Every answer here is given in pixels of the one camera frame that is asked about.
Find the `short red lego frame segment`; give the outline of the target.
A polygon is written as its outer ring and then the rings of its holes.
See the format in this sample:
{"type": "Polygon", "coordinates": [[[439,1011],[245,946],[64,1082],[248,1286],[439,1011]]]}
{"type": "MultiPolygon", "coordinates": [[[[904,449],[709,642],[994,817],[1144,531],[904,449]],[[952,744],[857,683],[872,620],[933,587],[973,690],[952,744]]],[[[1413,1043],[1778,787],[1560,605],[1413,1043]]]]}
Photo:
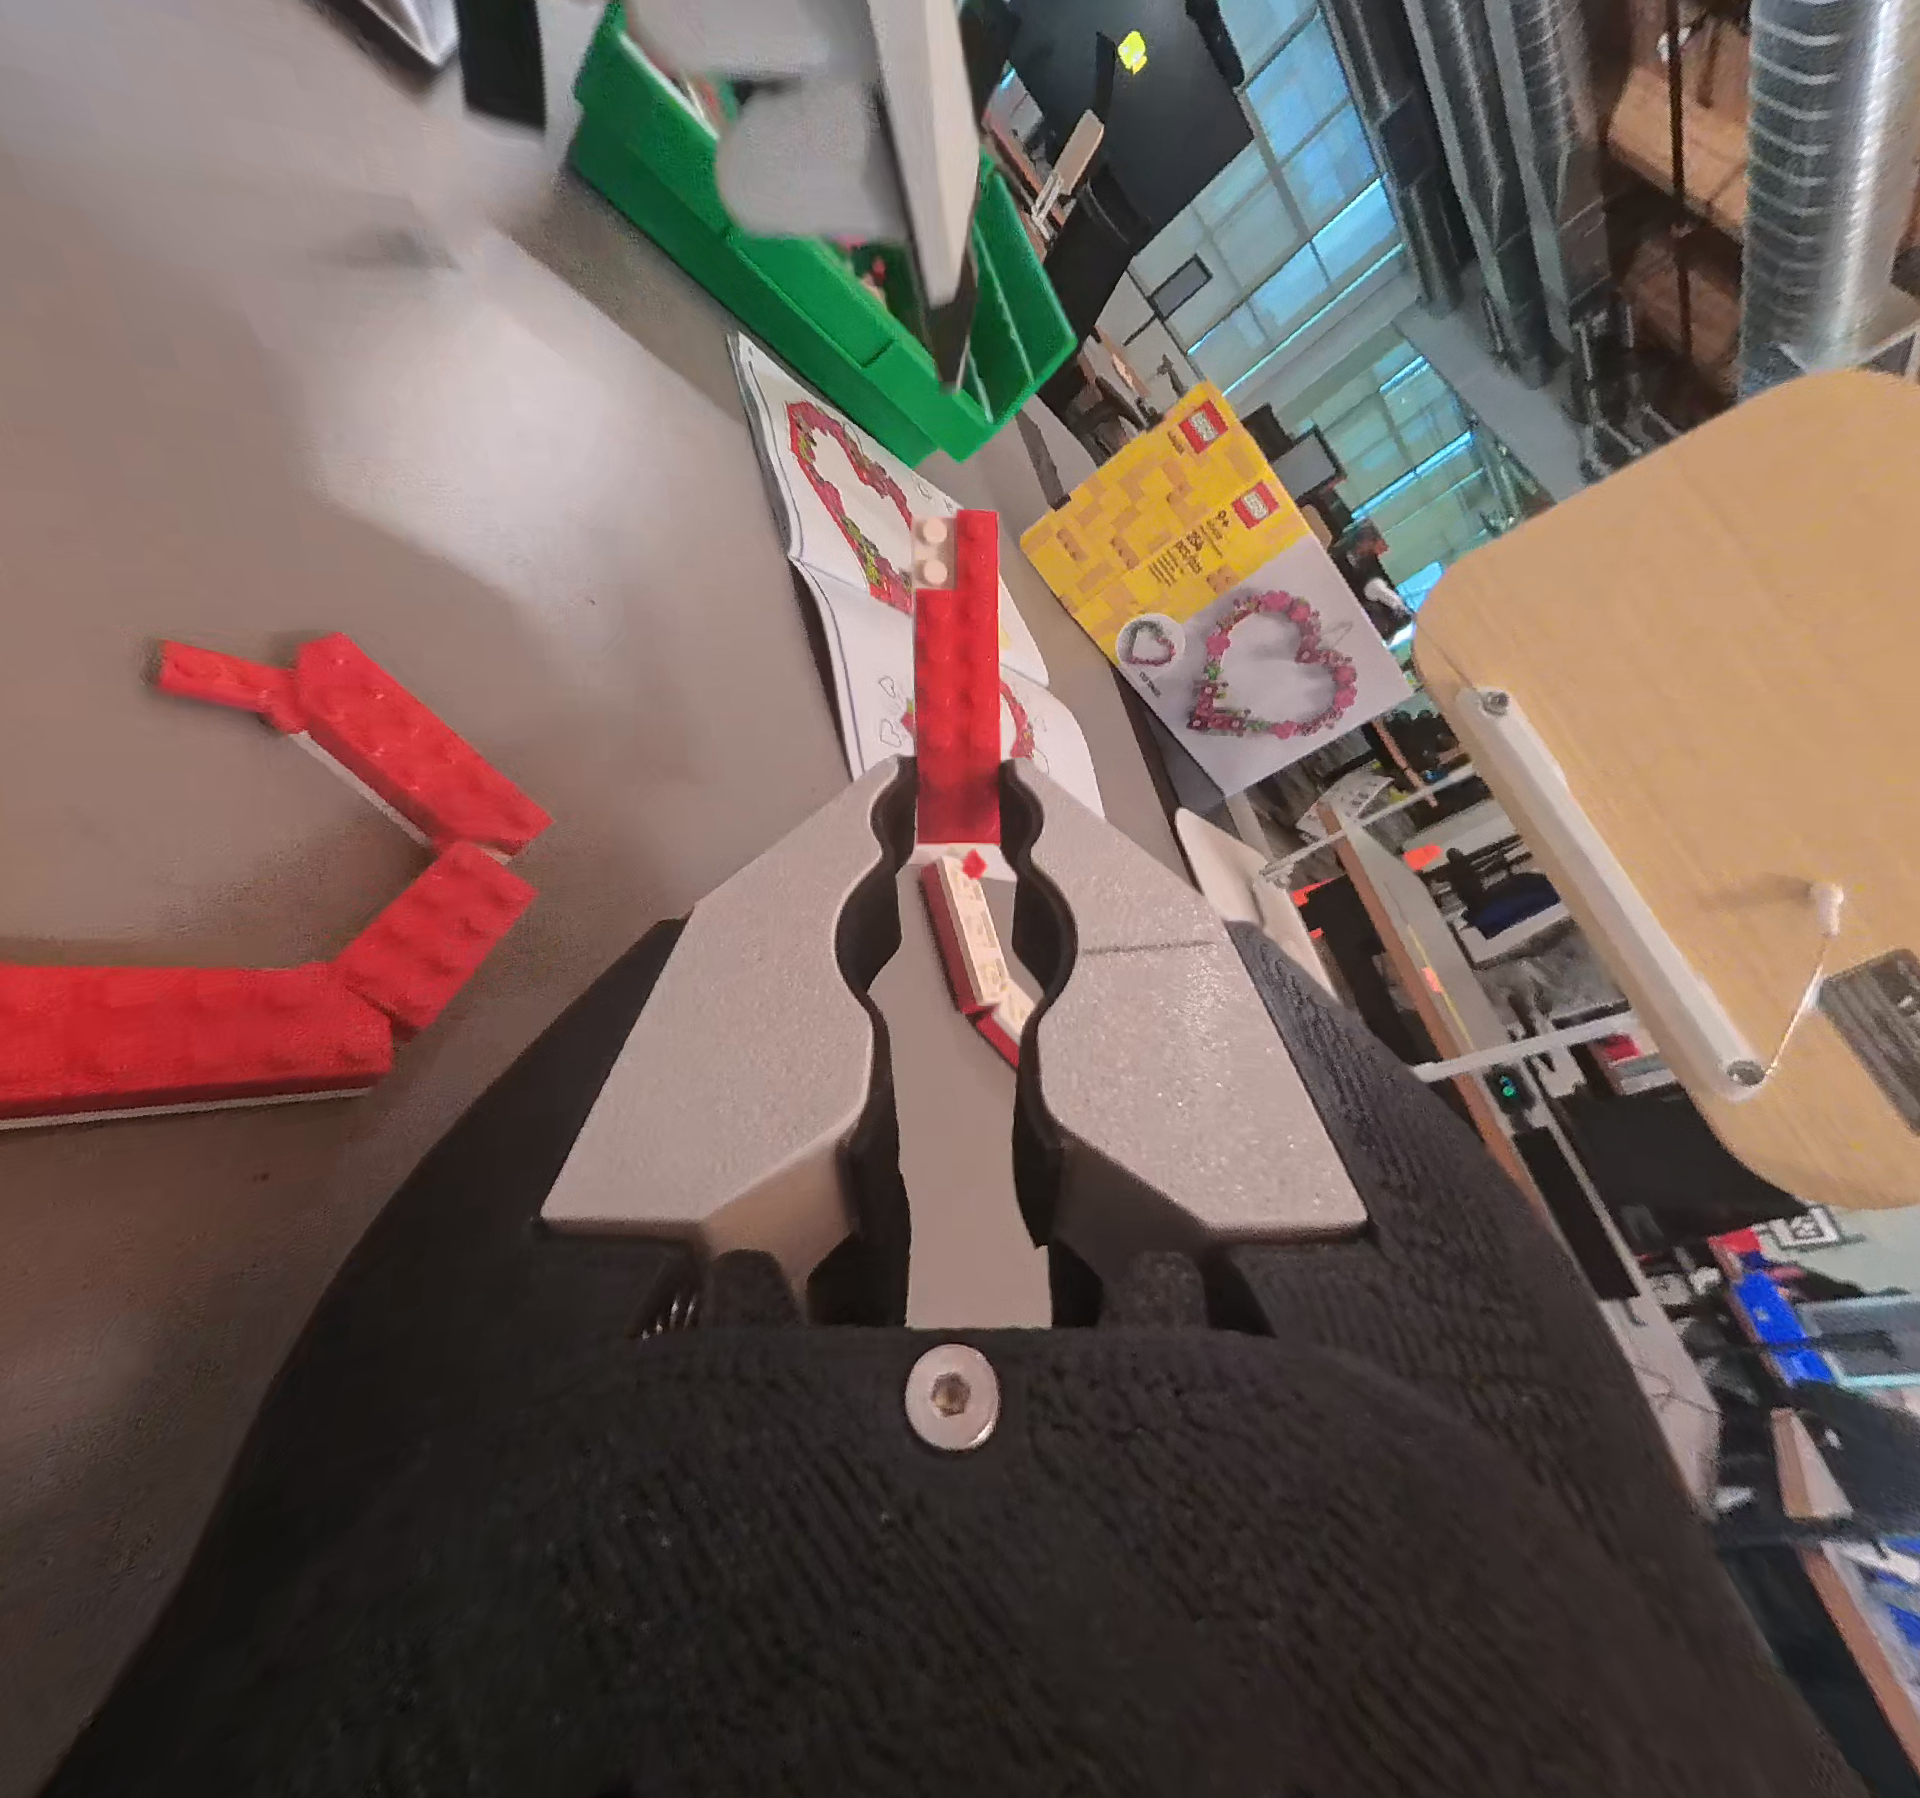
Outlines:
{"type": "Polygon", "coordinates": [[[514,863],[553,830],[538,800],[342,633],[298,644],[286,665],[162,642],[156,690],[295,741],[432,853],[514,863]]]}

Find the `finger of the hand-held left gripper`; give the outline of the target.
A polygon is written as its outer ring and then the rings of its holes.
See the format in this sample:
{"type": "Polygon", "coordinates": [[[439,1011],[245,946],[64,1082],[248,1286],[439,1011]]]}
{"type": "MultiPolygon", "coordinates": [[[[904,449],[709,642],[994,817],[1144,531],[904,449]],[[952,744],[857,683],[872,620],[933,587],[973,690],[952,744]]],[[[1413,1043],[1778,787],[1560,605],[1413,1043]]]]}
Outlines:
{"type": "Polygon", "coordinates": [[[948,393],[962,387],[979,304],[973,219],[979,116],[958,0],[864,0],[910,252],[924,304],[924,343],[948,393]]]}

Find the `light wooden side table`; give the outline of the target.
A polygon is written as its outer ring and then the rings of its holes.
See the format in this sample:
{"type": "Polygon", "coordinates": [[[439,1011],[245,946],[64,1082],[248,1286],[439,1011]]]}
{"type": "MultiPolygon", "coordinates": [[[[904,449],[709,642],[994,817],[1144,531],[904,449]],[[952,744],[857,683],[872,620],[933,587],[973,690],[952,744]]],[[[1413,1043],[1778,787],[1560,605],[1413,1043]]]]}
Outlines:
{"type": "Polygon", "coordinates": [[[1747,1169],[1918,1204],[1918,384],[1767,387],[1442,572],[1413,662],[1747,1169]]]}

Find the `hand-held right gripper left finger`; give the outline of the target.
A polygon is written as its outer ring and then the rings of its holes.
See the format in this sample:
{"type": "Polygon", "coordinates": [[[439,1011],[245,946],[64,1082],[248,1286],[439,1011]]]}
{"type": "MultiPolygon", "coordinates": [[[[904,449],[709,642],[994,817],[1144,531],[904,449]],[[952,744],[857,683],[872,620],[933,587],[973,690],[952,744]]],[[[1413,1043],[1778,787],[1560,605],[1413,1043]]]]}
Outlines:
{"type": "Polygon", "coordinates": [[[757,1254],[813,1322],[901,1327],[910,1195],[889,1023],[915,763],[883,760],[700,897],[557,1179],[547,1230],[757,1254]]]}

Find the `lego instruction booklet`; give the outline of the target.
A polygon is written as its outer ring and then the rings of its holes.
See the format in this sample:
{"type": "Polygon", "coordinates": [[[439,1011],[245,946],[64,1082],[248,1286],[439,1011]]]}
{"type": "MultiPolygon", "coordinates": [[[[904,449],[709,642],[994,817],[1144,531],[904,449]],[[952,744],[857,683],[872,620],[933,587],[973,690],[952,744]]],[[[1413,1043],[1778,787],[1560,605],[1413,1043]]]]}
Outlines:
{"type": "Polygon", "coordinates": [[[736,331],[728,346],[785,554],[822,627],[843,759],[858,779],[915,753],[910,547],[922,519],[952,523],[958,505],[751,337],[736,331]]]}

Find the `green plastic bin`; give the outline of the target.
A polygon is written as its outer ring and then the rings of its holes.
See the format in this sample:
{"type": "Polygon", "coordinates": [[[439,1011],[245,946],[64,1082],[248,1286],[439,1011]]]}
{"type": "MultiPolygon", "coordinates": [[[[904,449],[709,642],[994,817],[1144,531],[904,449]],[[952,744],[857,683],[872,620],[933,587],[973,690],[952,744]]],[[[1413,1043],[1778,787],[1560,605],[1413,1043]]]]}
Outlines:
{"type": "Polygon", "coordinates": [[[901,463],[976,456],[1080,350],[1022,210],[982,159],[973,210],[973,335],[962,378],[942,384],[915,331],[876,295],[864,261],[822,238],[751,235],[724,213],[715,132],[603,12],[575,76],[569,167],[715,298],[773,359],[901,463]]]}

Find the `yellow lego box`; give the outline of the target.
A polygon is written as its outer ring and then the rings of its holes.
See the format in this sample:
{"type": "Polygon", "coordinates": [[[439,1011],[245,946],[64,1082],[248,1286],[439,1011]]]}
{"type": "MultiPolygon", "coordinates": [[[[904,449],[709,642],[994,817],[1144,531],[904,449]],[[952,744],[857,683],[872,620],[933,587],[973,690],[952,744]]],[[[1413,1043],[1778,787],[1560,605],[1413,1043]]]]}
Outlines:
{"type": "Polygon", "coordinates": [[[1410,705],[1402,659],[1213,384],[1021,548],[1223,793],[1410,705]]]}

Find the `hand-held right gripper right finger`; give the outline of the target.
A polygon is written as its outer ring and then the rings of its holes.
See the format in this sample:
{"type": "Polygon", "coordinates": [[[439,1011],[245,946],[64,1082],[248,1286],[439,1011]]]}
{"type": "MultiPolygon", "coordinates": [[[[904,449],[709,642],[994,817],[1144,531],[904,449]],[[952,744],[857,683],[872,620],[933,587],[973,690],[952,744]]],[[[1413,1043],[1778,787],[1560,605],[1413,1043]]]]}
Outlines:
{"type": "Polygon", "coordinates": [[[1013,1182],[1055,1327],[1095,1327],[1140,1258],[1202,1295],[1246,1246],[1356,1240],[1368,1213],[1228,924],[1033,760],[998,769],[1021,1033],[1013,1182]]]}

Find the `silver ventilation duct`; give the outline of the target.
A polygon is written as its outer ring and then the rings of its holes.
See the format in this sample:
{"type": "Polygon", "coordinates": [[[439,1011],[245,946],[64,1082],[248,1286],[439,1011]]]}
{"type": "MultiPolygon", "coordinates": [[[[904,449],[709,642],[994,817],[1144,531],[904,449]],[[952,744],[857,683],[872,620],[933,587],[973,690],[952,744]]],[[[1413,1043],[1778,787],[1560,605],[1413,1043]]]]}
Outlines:
{"type": "Polygon", "coordinates": [[[1750,0],[1741,378],[1918,374],[1918,0],[1750,0]]]}

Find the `red lego plate assembly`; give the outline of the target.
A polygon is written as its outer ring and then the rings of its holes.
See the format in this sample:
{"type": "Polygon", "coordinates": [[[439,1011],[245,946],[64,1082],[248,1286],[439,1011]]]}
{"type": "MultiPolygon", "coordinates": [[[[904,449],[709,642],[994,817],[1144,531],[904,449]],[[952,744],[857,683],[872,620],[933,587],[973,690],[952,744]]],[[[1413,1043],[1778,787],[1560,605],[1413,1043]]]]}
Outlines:
{"type": "Polygon", "coordinates": [[[1021,1066],[1033,996],[1010,973],[983,893],[998,860],[998,523],[988,511],[912,528],[915,857],[954,1011],[1021,1066]]]}

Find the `black monitor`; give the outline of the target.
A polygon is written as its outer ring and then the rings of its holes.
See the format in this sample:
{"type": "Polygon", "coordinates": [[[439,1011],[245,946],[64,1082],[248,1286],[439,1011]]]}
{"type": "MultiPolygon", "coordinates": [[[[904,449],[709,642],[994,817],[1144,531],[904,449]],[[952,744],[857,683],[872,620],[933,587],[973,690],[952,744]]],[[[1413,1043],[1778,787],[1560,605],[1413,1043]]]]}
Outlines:
{"type": "Polygon", "coordinates": [[[1010,0],[1010,70],[1053,144],[1095,113],[1097,167],[1161,234],[1250,144],[1219,0],[1010,0]]]}

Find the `long red lego frame segment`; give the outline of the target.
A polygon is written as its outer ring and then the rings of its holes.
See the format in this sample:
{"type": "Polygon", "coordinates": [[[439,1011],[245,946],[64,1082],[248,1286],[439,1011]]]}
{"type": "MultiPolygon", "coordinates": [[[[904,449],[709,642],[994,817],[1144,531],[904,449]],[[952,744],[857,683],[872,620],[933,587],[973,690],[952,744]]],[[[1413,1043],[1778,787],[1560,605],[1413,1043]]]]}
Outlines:
{"type": "Polygon", "coordinates": [[[365,1094],[533,897],[463,841],[332,960],[4,967],[4,1128],[365,1094]]]}

